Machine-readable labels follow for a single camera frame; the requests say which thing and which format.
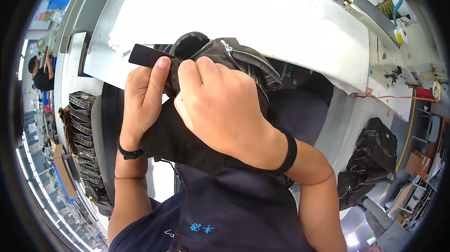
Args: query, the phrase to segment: yellow floor line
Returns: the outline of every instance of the yellow floor line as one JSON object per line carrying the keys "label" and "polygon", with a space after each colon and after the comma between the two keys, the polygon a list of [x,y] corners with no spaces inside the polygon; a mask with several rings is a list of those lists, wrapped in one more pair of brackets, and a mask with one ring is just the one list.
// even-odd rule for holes
{"label": "yellow floor line", "polygon": [[[405,146],[403,147],[403,151],[402,151],[402,153],[401,153],[400,159],[398,160],[397,166],[396,166],[396,168],[395,168],[395,171],[396,171],[396,172],[397,172],[397,170],[398,170],[398,167],[400,166],[401,160],[403,159],[403,155],[405,154],[406,146],[408,145],[409,135],[411,135],[411,129],[412,129],[412,127],[413,127],[414,111],[415,111],[415,110],[416,110],[416,99],[414,99],[414,102],[413,102],[413,113],[412,113],[412,115],[411,115],[411,122],[409,123],[408,137],[406,138]],[[386,194],[387,189],[389,188],[390,185],[391,185],[391,184],[387,184],[387,186],[386,186],[386,188],[385,188],[383,194],[380,196],[380,198],[378,199],[377,203],[379,203],[380,200],[384,197],[384,195]],[[356,231],[357,231],[357,230],[358,230],[365,222],[366,222],[366,220],[362,221],[361,224],[360,224],[353,232],[356,232]]]}

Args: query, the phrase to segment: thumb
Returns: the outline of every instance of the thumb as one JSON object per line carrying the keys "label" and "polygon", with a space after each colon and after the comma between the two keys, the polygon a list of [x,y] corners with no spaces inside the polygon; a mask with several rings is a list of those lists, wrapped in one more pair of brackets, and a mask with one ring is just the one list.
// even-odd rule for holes
{"label": "thumb", "polygon": [[164,90],[167,76],[169,75],[171,61],[167,57],[160,57],[152,69],[150,75],[149,86],[145,94],[145,98],[151,99],[153,97],[160,98]]}
{"label": "thumb", "polygon": [[193,133],[194,126],[192,125],[191,118],[189,117],[189,114],[186,111],[186,107],[184,106],[183,95],[181,94],[181,92],[178,93],[175,100],[173,101],[173,104],[175,105],[175,109],[180,115],[181,119],[183,119],[186,127],[188,127],[188,129]]}

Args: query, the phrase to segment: black wristband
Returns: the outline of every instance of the black wristband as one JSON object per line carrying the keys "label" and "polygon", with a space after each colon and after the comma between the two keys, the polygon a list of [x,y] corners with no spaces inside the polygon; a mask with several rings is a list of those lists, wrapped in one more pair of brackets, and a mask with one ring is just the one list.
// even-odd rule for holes
{"label": "black wristband", "polygon": [[120,146],[120,137],[117,139],[117,149],[123,155],[123,159],[125,159],[125,160],[138,159],[139,157],[141,157],[145,153],[145,151],[143,151],[142,149],[138,149],[136,151],[131,151],[131,152],[124,150]]}
{"label": "black wristband", "polygon": [[276,169],[271,170],[274,175],[281,176],[284,173],[286,173],[292,165],[294,165],[295,158],[297,157],[297,143],[295,142],[294,137],[292,137],[291,133],[288,131],[285,131],[283,129],[278,128],[281,133],[283,133],[286,138],[288,139],[288,153],[286,154],[286,158],[284,159],[283,164]]}

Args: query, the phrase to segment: button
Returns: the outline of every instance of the button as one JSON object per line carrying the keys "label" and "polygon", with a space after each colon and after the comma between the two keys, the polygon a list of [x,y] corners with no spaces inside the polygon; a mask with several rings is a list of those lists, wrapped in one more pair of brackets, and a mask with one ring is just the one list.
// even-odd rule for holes
{"label": "button", "polygon": [[177,248],[178,252],[188,252],[188,248],[183,245],[179,245]]}

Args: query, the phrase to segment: zipper pull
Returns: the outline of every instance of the zipper pull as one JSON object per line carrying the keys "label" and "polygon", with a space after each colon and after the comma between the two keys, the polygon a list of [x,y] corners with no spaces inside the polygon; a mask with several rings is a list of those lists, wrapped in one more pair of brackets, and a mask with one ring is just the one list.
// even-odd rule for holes
{"label": "zipper pull", "polygon": [[223,44],[223,46],[225,47],[225,51],[227,52],[231,52],[233,51],[233,47],[231,47],[230,45],[228,45],[227,43],[225,43],[225,41],[222,39],[221,43]]}

